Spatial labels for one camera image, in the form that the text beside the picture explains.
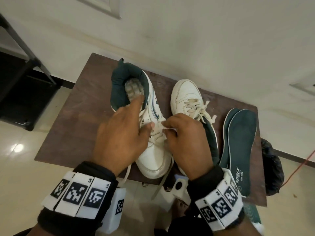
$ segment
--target wall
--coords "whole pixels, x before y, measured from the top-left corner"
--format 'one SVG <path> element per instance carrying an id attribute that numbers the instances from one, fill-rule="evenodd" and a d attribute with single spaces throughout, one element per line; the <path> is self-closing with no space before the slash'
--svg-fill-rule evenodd
<path id="1" fill-rule="evenodd" d="M 76 0 L 0 0 L 55 76 L 75 82 L 92 52 L 124 57 L 254 104 L 274 148 L 313 151 L 315 98 L 289 83 L 315 72 L 315 0 L 121 0 L 121 8 L 117 20 Z"/>

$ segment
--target shoe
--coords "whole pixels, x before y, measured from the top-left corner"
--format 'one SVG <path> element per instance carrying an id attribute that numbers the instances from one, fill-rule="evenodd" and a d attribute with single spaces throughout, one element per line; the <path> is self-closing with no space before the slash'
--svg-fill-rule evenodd
<path id="1" fill-rule="evenodd" d="M 143 94 L 145 100 L 139 115 L 140 127 L 154 122 L 160 126 L 164 121 L 152 83 L 147 74 L 139 67 L 124 63 L 121 59 L 118 67 L 112 73 L 111 107 L 117 111 L 120 107 L 127 106 L 136 96 Z M 167 173 L 172 155 L 164 149 L 165 136 L 160 127 L 154 127 L 147 149 L 136 160 L 141 173 L 150 179 L 162 177 Z M 128 167 L 125 179 L 127 179 L 131 166 Z"/>
<path id="2" fill-rule="evenodd" d="M 206 104 L 203 103 L 198 87 L 189 79 L 180 80 L 175 84 L 171 95 L 172 114 L 183 113 L 202 122 L 206 130 L 212 161 L 213 164 L 216 165 L 220 160 L 218 140 L 212 126 L 215 122 L 216 115 L 211 118 L 206 112 L 208 103 L 209 101 L 207 101 Z M 179 170 L 182 174 L 186 175 L 180 167 Z"/>

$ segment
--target cable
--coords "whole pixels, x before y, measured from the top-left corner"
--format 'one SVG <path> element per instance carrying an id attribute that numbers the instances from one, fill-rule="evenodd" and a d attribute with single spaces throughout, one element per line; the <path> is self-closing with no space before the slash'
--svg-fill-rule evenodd
<path id="1" fill-rule="evenodd" d="M 308 160 L 313 156 L 313 154 L 315 153 L 315 150 L 308 156 L 308 158 L 306 158 L 306 160 L 301 163 L 301 165 L 299 165 L 299 167 L 289 176 L 289 178 L 287 179 L 287 181 L 285 183 L 282 184 L 282 186 L 280 186 L 280 188 L 282 188 L 286 183 L 288 183 L 288 181 L 290 180 L 290 178 L 306 163 L 308 162 Z"/>

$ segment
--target black baseboard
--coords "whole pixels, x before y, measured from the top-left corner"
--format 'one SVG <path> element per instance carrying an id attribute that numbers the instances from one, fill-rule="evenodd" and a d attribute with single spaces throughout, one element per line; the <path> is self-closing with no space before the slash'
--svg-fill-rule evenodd
<path id="1" fill-rule="evenodd" d="M 295 161 L 295 162 L 298 162 L 298 163 L 303 163 L 305 162 L 305 159 L 304 158 L 300 158 L 298 156 L 294 156 L 294 155 L 291 155 L 291 154 L 288 154 L 288 153 L 285 153 L 285 152 L 282 152 L 282 151 L 278 151 L 278 150 L 274 150 L 275 151 L 275 154 L 279 157 L 283 157 L 285 159 L 288 159 L 288 160 L 292 160 L 292 161 Z M 305 163 L 306 166 L 309 166 L 309 167 L 313 167 L 315 168 L 315 162 L 313 161 L 307 161 Z"/>
<path id="2" fill-rule="evenodd" d="M 43 80 L 43 81 L 48 81 L 47 76 L 43 72 L 40 72 L 40 71 L 31 70 L 29 75 L 31 75 L 34 78 Z M 60 78 L 57 78 L 57 77 L 52 76 L 52 75 L 51 75 L 51 77 L 56 82 L 57 85 L 65 87 L 65 88 L 73 89 L 73 86 L 75 85 L 75 83 L 72 83 L 70 81 L 60 79 Z"/>

